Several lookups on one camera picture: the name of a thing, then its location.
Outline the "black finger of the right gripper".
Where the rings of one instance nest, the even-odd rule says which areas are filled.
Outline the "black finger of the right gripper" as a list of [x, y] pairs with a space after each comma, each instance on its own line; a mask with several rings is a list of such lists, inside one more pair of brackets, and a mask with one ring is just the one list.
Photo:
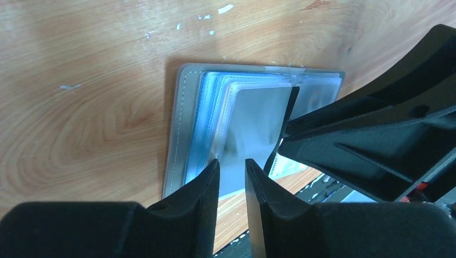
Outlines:
[[436, 25], [357, 91], [290, 121], [279, 154], [377, 201], [455, 188], [455, 29]]

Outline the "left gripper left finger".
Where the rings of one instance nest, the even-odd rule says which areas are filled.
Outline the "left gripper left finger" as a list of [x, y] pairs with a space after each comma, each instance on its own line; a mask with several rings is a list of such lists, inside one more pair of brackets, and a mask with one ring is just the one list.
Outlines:
[[26, 202], [1, 220], [1, 257], [212, 257], [220, 167], [144, 207]]

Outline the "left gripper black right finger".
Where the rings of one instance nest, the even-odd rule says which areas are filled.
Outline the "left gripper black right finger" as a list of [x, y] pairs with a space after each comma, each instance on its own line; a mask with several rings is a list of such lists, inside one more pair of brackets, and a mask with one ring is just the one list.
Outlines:
[[253, 257], [455, 257], [455, 221], [432, 204], [308, 204], [245, 161]]

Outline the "grey card holder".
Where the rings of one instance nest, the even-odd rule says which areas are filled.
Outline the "grey card holder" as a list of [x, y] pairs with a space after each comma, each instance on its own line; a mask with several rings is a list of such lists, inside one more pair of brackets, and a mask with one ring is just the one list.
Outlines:
[[284, 127], [334, 102], [344, 78], [340, 70], [184, 64], [176, 78], [162, 195], [195, 179], [214, 159], [220, 199], [244, 190], [246, 159], [274, 180], [304, 171], [278, 153]]

